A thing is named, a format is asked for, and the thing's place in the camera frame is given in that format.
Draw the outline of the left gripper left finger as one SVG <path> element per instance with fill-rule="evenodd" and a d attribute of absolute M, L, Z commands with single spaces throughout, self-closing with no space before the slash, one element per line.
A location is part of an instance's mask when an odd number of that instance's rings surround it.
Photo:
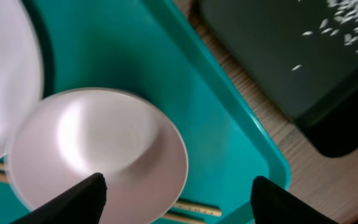
<path fill-rule="evenodd" d="M 106 193 L 105 178 L 97 172 L 12 224 L 98 224 Z"/>

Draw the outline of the pile of white rice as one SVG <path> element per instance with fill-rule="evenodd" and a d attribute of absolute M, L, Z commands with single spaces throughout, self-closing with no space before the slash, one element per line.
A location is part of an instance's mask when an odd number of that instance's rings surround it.
<path fill-rule="evenodd" d="M 289 73 L 345 76 L 358 70 L 358 0 L 282 1 Z"/>

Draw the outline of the wooden chopstick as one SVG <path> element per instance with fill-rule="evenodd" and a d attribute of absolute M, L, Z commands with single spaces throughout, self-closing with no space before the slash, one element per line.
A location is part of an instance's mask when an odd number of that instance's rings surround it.
<path fill-rule="evenodd" d="M 0 162 L 0 182 L 8 184 L 9 181 L 7 176 L 5 175 L 5 165 Z M 180 210 L 191 211 L 195 213 L 203 213 L 206 215 L 211 215 L 214 217 L 220 217 L 223 213 L 218 208 L 208 207 L 205 205 L 197 204 L 197 203 L 190 203 L 178 200 L 174 205 L 173 208 L 177 208 Z"/>
<path fill-rule="evenodd" d="M 2 173 L 0 173 L 0 182 L 5 183 L 5 184 L 8 183 L 7 177 Z M 184 216 L 181 216 L 181 215 L 176 215 L 176 214 L 173 214 L 173 213 L 166 213 L 164 216 L 162 216 L 162 218 L 166 219 L 166 220 L 180 222 L 180 223 L 206 224 L 203 221 L 195 220 L 195 219 L 184 217 Z"/>

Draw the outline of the large white round plate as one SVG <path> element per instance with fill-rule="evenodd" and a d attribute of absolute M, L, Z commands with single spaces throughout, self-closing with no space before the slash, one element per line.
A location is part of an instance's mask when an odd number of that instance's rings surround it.
<path fill-rule="evenodd" d="M 22 1 L 0 0 L 0 158 L 43 91 L 42 54 L 27 10 Z"/>

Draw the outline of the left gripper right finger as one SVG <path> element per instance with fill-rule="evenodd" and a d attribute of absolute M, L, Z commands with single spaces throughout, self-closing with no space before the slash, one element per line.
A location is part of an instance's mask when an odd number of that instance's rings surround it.
<path fill-rule="evenodd" d="M 250 204 L 256 224 L 336 224 L 263 176 L 253 181 Z"/>

